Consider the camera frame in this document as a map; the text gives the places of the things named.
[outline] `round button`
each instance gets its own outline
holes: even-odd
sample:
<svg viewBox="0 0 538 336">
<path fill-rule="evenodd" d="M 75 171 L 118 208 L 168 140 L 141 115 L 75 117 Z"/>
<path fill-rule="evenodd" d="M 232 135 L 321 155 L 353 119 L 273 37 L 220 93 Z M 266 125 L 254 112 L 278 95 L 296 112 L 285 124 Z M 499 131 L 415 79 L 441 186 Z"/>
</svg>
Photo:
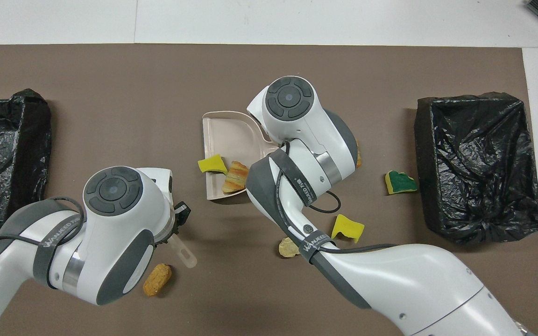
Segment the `round button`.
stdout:
<svg viewBox="0 0 538 336">
<path fill-rule="evenodd" d="M 104 200 L 115 201 L 119 200 L 126 193 L 126 183 L 118 178 L 110 178 L 103 183 L 99 188 L 99 194 Z"/>
<path fill-rule="evenodd" d="M 283 87 L 277 94 L 277 101 L 286 108 L 296 106 L 300 101 L 300 91 L 293 86 Z"/>
</svg>

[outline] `translucent plastic handle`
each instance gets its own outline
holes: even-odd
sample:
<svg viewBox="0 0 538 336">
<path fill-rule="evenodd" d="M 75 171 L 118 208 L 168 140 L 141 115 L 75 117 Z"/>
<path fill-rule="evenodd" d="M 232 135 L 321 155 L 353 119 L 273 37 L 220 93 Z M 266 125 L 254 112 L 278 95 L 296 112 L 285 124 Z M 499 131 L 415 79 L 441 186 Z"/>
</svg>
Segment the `translucent plastic handle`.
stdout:
<svg viewBox="0 0 538 336">
<path fill-rule="evenodd" d="M 186 265 L 187 268 L 193 268 L 198 262 L 194 254 L 182 243 L 182 240 L 178 238 L 177 234 L 171 235 L 167 240 L 167 244 L 175 253 L 177 257 Z"/>
</svg>

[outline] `food item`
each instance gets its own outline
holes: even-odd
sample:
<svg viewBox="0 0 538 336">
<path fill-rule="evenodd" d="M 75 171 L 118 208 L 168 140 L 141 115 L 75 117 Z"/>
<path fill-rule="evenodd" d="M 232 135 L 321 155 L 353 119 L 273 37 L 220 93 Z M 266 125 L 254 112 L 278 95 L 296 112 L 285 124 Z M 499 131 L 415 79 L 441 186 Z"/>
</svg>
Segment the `food item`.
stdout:
<svg viewBox="0 0 538 336">
<path fill-rule="evenodd" d="M 198 168 L 201 172 L 218 172 L 223 174 L 228 174 L 228 169 L 224 160 L 221 159 L 221 155 L 213 155 L 208 159 L 199 160 Z"/>
<path fill-rule="evenodd" d="M 244 189 L 247 177 L 248 168 L 238 161 L 232 161 L 230 171 L 226 175 L 226 181 L 224 182 L 223 187 L 221 187 L 221 191 L 223 191 L 224 194 L 230 194 Z"/>
<path fill-rule="evenodd" d="M 295 255 L 300 254 L 298 247 L 289 237 L 282 239 L 277 249 L 279 254 L 284 258 L 292 258 Z"/>
<path fill-rule="evenodd" d="M 364 230 L 364 224 L 351 221 L 348 217 L 339 214 L 335 219 L 333 231 L 331 231 L 331 239 L 335 238 L 338 233 L 341 233 L 348 238 L 353 238 L 354 243 L 358 243 L 358 238 L 361 237 Z"/>
<path fill-rule="evenodd" d="M 413 178 L 406 173 L 398 173 L 395 170 L 390 170 L 385 174 L 385 184 L 387 185 L 387 193 L 409 193 L 417 191 L 417 183 Z"/>
<path fill-rule="evenodd" d="M 142 289 L 147 296 L 156 295 L 169 281 L 169 278 L 171 278 L 171 267 L 166 264 L 158 264 L 145 280 Z"/>
<path fill-rule="evenodd" d="M 356 169 L 358 169 L 362 166 L 361 147 L 358 145 L 358 140 L 356 141 L 356 152 L 358 153 L 356 159 Z"/>
</svg>

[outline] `circular gray button pad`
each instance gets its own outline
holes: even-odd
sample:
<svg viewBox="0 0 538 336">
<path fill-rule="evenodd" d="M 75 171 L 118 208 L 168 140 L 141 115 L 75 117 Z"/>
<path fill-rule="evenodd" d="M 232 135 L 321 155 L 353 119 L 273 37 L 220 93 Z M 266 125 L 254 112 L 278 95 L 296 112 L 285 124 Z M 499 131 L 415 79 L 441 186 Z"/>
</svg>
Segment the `circular gray button pad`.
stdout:
<svg viewBox="0 0 538 336">
<path fill-rule="evenodd" d="M 293 121 L 303 117 L 312 107 L 314 94 L 310 84 L 299 77 L 282 77 L 267 90 L 265 104 L 273 117 Z"/>
<path fill-rule="evenodd" d="M 94 213 L 117 216 L 134 208 L 142 196 L 141 175 L 132 168 L 112 167 L 96 173 L 84 187 L 84 203 Z"/>
</svg>

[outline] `sponge piece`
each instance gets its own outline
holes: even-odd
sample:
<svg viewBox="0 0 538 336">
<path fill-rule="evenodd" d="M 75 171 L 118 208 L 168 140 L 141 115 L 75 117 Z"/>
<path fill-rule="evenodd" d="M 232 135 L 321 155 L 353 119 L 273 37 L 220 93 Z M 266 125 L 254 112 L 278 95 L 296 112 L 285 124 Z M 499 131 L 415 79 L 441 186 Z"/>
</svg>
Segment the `sponge piece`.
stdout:
<svg viewBox="0 0 538 336">
<path fill-rule="evenodd" d="M 213 155 L 209 159 L 199 160 L 198 168 L 201 172 L 218 172 L 228 174 L 228 169 L 224 160 L 221 159 L 221 155 Z"/>
<path fill-rule="evenodd" d="M 333 226 L 333 231 L 331 231 L 331 239 L 335 238 L 338 233 L 341 233 L 348 238 L 353 238 L 354 243 L 358 243 L 358 238 L 361 237 L 363 230 L 365 230 L 364 224 L 351 221 L 348 217 L 340 214 L 335 219 L 335 225 Z"/>
<path fill-rule="evenodd" d="M 417 191 L 417 183 L 413 178 L 406 173 L 398 173 L 395 170 L 390 170 L 385 174 L 385 184 L 387 185 L 387 193 L 390 195 Z"/>
</svg>

